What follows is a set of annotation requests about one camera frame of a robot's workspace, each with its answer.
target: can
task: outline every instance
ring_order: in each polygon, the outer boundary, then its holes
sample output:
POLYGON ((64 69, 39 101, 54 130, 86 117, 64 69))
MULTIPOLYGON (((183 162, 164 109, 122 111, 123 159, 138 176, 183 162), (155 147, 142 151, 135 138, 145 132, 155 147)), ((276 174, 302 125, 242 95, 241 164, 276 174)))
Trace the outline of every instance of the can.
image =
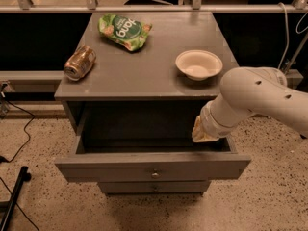
POLYGON ((92 69, 96 54, 89 46, 80 46, 64 65, 64 74, 72 81, 84 78, 92 69))

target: green chip bag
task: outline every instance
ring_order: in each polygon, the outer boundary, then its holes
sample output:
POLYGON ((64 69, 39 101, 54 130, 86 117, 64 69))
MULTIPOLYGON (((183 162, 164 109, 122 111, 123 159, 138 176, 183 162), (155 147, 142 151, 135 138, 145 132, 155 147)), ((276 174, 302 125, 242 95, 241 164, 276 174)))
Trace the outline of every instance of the green chip bag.
POLYGON ((105 14, 98 20, 100 34, 125 46, 129 51, 143 47, 152 24, 138 22, 116 14, 105 14))

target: bowl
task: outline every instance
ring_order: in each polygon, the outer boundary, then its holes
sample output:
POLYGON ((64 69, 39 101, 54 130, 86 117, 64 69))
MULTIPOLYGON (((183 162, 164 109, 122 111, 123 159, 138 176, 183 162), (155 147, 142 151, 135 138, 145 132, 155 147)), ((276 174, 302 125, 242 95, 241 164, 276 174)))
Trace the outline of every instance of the bowl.
POLYGON ((203 81, 222 71, 221 59, 204 50, 185 51, 176 58, 175 64, 182 73, 195 81, 203 81))

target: black cable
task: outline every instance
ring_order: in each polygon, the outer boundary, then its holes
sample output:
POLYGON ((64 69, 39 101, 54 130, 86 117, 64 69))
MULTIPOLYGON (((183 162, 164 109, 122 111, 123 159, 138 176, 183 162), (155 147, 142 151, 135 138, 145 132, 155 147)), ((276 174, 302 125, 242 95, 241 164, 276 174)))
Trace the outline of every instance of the black cable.
POLYGON ((11 104, 12 106, 16 107, 17 109, 29 114, 31 116, 31 119, 27 122, 27 124, 24 126, 23 128, 23 131, 27 134, 28 136, 28 140, 26 142, 24 142, 20 147, 19 149, 17 150, 17 152, 14 154, 14 156, 10 159, 10 160, 7 160, 5 157, 3 156, 0 156, 0 164, 2 162, 5 162, 5 163, 10 163, 11 161, 13 161, 15 159, 15 157, 18 155, 18 153, 20 152, 20 150, 30 141, 30 138, 31 138, 31 135, 27 132, 26 128, 28 127, 28 125, 31 123, 31 121, 34 120, 34 118, 36 117, 35 115, 33 115, 31 112, 28 112, 16 105, 14 105, 13 103, 11 103, 10 101, 7 101, 9 104, 11 104))
MULTIPOLYGON (((9 189, 8 185, 4 182, 4 180, 0 177, 0 180, 2 181, 3 185, 6 187, 6 189, 9 191, 10 195, 12 195, 11 190, 9 189)), ((23 214, 23 216, 29 220, 29 222, 39 231, 38 227, 28 218, 28 216, 24 213, 24 211, 20 208, 20 206, 18 205, 18 203, 16 203, 18 209, 21 211, 21 213, 23 214)))

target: speckled floor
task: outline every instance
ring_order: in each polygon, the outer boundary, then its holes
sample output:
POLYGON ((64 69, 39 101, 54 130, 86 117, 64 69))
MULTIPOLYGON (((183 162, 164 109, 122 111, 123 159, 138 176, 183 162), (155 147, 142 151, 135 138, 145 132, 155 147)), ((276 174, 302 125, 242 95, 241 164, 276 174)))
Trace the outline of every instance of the speckled floor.
MULTIPOLYGON (((39 230, 308 230, 308 140, 266 117, 232 133, 237 151, 252 162, 238 180, 213 181, 199 194, 103 194, 96 183, 67 183, 54 165, 74 144, 61 106, 29 108, 36 119, 30 142, 0 175, 13 188, 22 166, 32 179, 18 203, 39 230)), ((28 115, 12 110, 0 120, 0 155, 10 159, 27 140, 28 115)), ((9 194, 0 184, 0 200, 9 194)), ((10 229, 35 228, 15 208, 10 229)))

